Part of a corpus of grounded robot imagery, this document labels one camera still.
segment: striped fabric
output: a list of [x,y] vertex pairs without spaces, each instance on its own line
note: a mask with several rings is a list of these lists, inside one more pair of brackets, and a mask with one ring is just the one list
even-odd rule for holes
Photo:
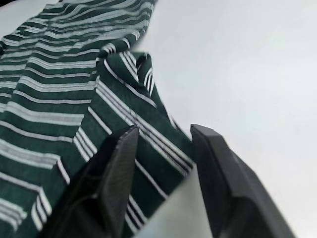
[[0,41],[0,237],[34,238],[113,131],[140,138],[123,237],[190,172],[190,140],[162,104],[151,57],[127,51],[152,0],[49,4]]

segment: white background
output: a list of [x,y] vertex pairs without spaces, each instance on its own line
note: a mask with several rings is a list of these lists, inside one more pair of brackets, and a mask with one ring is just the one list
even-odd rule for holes
[[[0,8],[0,36],[55,1]],[[317,1],[159,0],[137,49],[181,127],[221,133],[295,235],[317,237]],[[139,237],[211,237],[196,171]]]

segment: white stripe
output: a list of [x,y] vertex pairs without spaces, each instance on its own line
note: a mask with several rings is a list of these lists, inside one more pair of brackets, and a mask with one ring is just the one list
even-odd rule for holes
[[148,90],[148,92],[150,92],[150,87],[151,87],[151,85],[152,85],[152,73],[150,73],[149,74],[149,79],[148,79],[148,86],[147,86],[147,90]]
[[154,89],[153,75],[151,74],[151,76],[152,76],[152,80],[151,80],[150,96],[152,96],[152,92],[153,92],[153,89]]
[[14,90],[13,91],[14,94],[18,94],[32,102],[35,102],[35,103],[45,103],[45,104],[88,104],[88,103],[91,103],[91,100],[68,100],[68,99],[63,99],[63,100],[48,100],[48,99],[37,99],[37,98],[33,98],[31,97],[30,95],[27,95],[26,93],[24,92],[21,92],[21,91],[17,91],[17,90]]
[[41,190],[41,187],[39,187],[35,184],[28,183],[26,181],[17,179],[15,177],[10,176],[10,175],[6,175],[2,172],[0,172],[0,179],[14,183],[16,185],[19,185],[21,187],[27,188],[27,189],[32,190],[32,191],[39,192]]
[[45,212],[44,212],[44,210],[42,208],[39,196],[37,196],[37,198],[36,198],[36,205],[35,206],[36,206],[36,208],[37,208],[37,210],[39,212],[39,215],[40,215],[42,221],[45,223],[46,220],[47,220],[47,217],[46,217],[46,214],[45,214]]
[[0,120],[0,125],[5,126],[6,128],[19,133],[21,135],[27,136],[27,137],[33,137],[36,139],[42,139],[42,140],[50,140],[50,141],[65,141],[65,142],[72,142],[72,138],[66,137],[66,136],[50,136],[50,135],[42,135],[42,134],[37,134],[37,133],[32,133],[28,131],[21,130],[17,127],[15,127],[12,124],[7,123],[6,121]]
[[133,220],[137,223],[139,228],[141,228],[143,226],[143,224],[142,224],[142,222],[139,221],[139,219],[137,218],[137,216],[135,215],[134,211],[132,210],[132,208],[130,207],[129,204],[127,205],[127,210],[130,213],[130,215],[133,218]]
[[125,67],[132,75],[132,77],[135,79],[135,81],[139,82],[138,75],[134,72],[133,68],[130,66],[130,64],[126,60],[125,56],[122,53],[120,53],[119,55],[121,57],[122,62],[125,64]]
[[[114,110],[119,117],[121,117],[128,125],[135,125],[135,121],[130,119],[128,114],[123,114],[113,103],[113,100],[108,99],[105,94],[100,91],[98,88],[96,89],[96,93]],[[143,137],[159,154],[162,155],[163,158],[166,159],[175,169],[177,169],[183,176],[187,175],[187,172],[181,168],[177,163],[175,163],[150,137],[145,135],[142,130],[140,130],[140,136]]]
[[0,88],[15,88],[17,85],[17,82],[11,82],[11,81],[5,81],[0,82]]
[[69,91],[81,91],[81,90],[94,90],[95,82],[88,81],[87,83],[64,83],[64,84],[43,84],[28,76],[21,76],[19,83],[25,84],[30,88],[39,92],[69,92]]
[[17,225],[21,225],[22,221],[27,217],[27,213],[22,207],[0,198],[0,214],[7,214],[16,220]]
[[16,221],[17,225],[20,225],[22,223],[22,219],[18,213],[10,210],[9,208],[7,208],[5,206],[2,206],[2,204],[0,204],[0,214],[7,215],[7,216],[13,218]]
[[5,110],[28,121],[56,125],[80,125],[84,118],[83,114],[35,112],[15,102],[8,102]]
[[84,139],[81,137],[81,135],[78,132],[76,132],[76,135],[74,138],[78,139],[79,143],[81,144],[82,148],[86,151],[89,158],[93,157],[94,155],[93,152],[89,149],[89,147],[84,142]]
[[109,135],[112,134],[112,131],[110,130],[110,128],[108,126],[106,126],[106,124],[103,122],[103,120],[101,120],[101,118],[95,113],[95,111],[91,108],[88,107],[88,111],[90,112],[90,114],[94,117],[94,119],[99,123],[99,125],[105,130],[105,132],[107,132]]
[[132,60],[132,62],[133,62],[134,65],[136,66],[136,65],[137,65],[137,60],[135,59],[135,57],[133,56],[133,54],[131,54],[131,52],[129,52],[129,51],[127,51],[126,53],[129,55],[130,59]]
[[79,153],[80,153],[81,156],[83,157],[83,159],[84,159],[86,162],[88,162],[88,161],[90,160],[90,158],[89,158],[89,156],[86,154],[86,152],[84,151],[84,149],[81,147],[81,145],[80,145],[79,141],[77,140],[77,138],[74,137],[73,141],[74,141],[74,144],[76,145],[76,147],[77,147]]
[[170,123],[172,124],[172,127],[174,127],[175,129],[177,128],[175,122],[174,122],[174,119],[172,118],[172,116],[170,115],[170,113],[167,111],[167,109],[165,109],[166,113],[167,113],[167,116],[168,116],[168,119],[170,121]]
[[131,219],[129,218],[129,216],[127,214],[124,215],[124,219],[125,219],[126,223],[128,224],[128,226],[133,234],[138,232],[138,229],[135,227],[135,225],[133,224],[133,222],[131,221]]
[[23,210],[23,208],[12,202],[0,198],[0,205],[17,213],[20,219],[25,219],[27,217],[27,213]]
[[139,205],[136,203],[136,201],[133,199],[133,197],[131,195],[129,195],[129,201],[130,201],[131,205],[133,206],[134,210],[136,210],[136,212],[139,214],[139,216],[143,220],[143,223],[146,223],[148,221],[148,218],[146,218],[144,216],[141,208],[139,207]]
[[19,214],[16,212],[9,210],[7,207],[2,207],[0,204],[0,220],[2,217],[7,217],[11,221],[15,221],[16,227],[18,227],[22,223],[22,219],[20,218]]
[[150,183],[156,188],[158,193],[164,198],[167,199],[167,194],[158,186],[158,184],[154,181],[151,175],[142,167],[142,165],[135,159],[135,165],[139,168],[139,170],[144,174],[145,177],[150,181]]
[[70,184],[70,177],[68,173],[66,172],[63,163],[61,160],[57,161],[57,166],[59,168],[59,171],[61,172],[61,175],[63,176],[64,180],[66,181],[67,184]]
[[127,46],[128,46],[128,48],[130,48],[130,43],[129,43],[129,41],[126,39],[126,38],[122,38],[122,40],[127,44]]
[[44,207],[46,213],[48,215],[50,215],[52,213],[52,207],[51,207],[50,202],[49,202],[48,198],[46,197],[42,187],[40,189],[39,195],[40,195],[40,200],[43,203],[43,207]]
[[28,63],[34,63],[45,69],[94,68],[96,66],[95,60],[49,63],[34,56],[29,58]]
[[144,79],[144,83],[143,83],[144,87],[147,87],[148,80],[149,80],[149,74],[150,74],[151,72],[152,72],[152,67],[149,68],[148,72],[147,72],[146,75],[145,75],[145,79]]
[[2,139],[0,139],[0,154],[20,163],[45,169],[51,169],[60,159],[59,155],[23,149]]
[[27,71],[31,71],[43,78],[75,78],[75,77],[90,77],[90,74],[89,73],[70,73],[70,74],[52,74],[52,75],[48,75],[48,74],[43,74],[43,73],[40,73],[38,71],[36,71],[35,69],[33,68],[25,68],[25,70]]
[[97,148],[95,147],[95,145],[92,143],[92,141],[89,139],[89,137],[87,136],[87,134],[84,132],[83,128],[79,127],[78,128],[78,132],[79,134],[82,136],[82,138],[84,139],[84,141],[86,142],[86,144],[89,146],[89,148],[93,151],[94,154],[97,153]]
[[8,93],[0,93],[0,97],[10,98],[11,94]]
[[115,48],[114,44],[113,43],[109,43],[108,45],[112,48],[112,51],[115,53],[116,48]]
[[127,84],[126,82],[124,82],[124,80],[122,80],[121,78],[119,78],[110,68],[110,66],[108,65],[107,61],[104,60],[104,65],[106,66],[106,69],[108,70],[108,72],[115,78],[117,79],[120,83],[122,83],[124,86],[126,86],[132,93],[134,93],[137,97],[143,99],[145,102],[151,104],[153,107],[157,107],[155,102],[153,102],[152,99],[144,96],[143,94],[139,93],[138,91],[136,91],[131,85]]
[[147,123],[144,119],[142,119],[139,115],[137,115],[131,108],[129,108],[123,101],[121,101],[106,85],[104,85],[101,81],[98,82],[98,85],[101,86],[102,91],[104,91],[105,96],[107,94],[110,96],[112,101],[116,101],[119,106],[121,106],[125,111],[125,115],[127,117],[130,117],[130,119],[134,122],[137,122],[137,125],[139,126],[140,130],[149,132],[150,134],[154,135],[159,140],[152,138],[156,144],[160,144],[165,150],[169,152],[169,154],[177,160],[179,163],[181,163],[184,167],[186,167],[189,171],[191,168],[182,161],[185,160],[191,164],[194,164],[194,162],[180,149],[178,149],[174,144],[172,144],[166,137],[164,137],[161,133],[159,133],[152,125]]
[[22,56],[28,57],[31,53],[32,53],[32,51],[14,52],[14,53],[10,53],[10,54],[4,54],[1,57],[1,59],[6,59],[8,57],[22,57]]
[[21,74],[0,75],[0,78],[19,78]]
[[17,70],[22,70],[25,67],[24,64],[18,64],[18,65],[0,65],[0,70],[1,71],[17,71]]
[[9,223],[13,227],[14,231],[18,230],[18,222],[14,218],[2,213],[1,210],[0,210],[0,220],[3,220]]
[[6,104],[0,103],[0,113],[4,112],[5,107],[6,107]]
[[32,220],[34,222],[34,225],[36,227],[36,229],[38,231],[40,231],[42,228],[43,228],[43,225],[42,225],[42,222],[36,212],[36,209],[35,209],[35,203],[33,204],[32,206],[32,210],[31,210],[31,216],[32,216]]
[[125,57],[125,59],[128,61],[129,65],[131,66],[131,68],[133,69],[133,71],[135,72],[135,74],[138,74],[137,71],[137,66],[136,63],[134,63],[134,61],[131,59],[131,57],[127,54],[127,52],[123,52],[123,55]]

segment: green fabric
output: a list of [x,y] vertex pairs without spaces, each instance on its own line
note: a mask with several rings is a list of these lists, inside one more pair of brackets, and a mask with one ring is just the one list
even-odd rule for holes
[[191,171],[190,140],[166,112],[151,57],[128,50],[152,0],[49,4],[0,41],[0,237],[33,238],[113,131],[140,138],[123,237]]

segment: white surface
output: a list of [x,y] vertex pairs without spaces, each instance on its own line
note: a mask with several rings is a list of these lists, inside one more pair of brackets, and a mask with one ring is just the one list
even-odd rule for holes
[[[44,2],[0,9],[0,35]],[[315,0],[159,0],[137,47],[181,127],[221,133],[301,238],[317,237],[316,22]],[[139,237],[209,237],[198,186],[192,174]]]

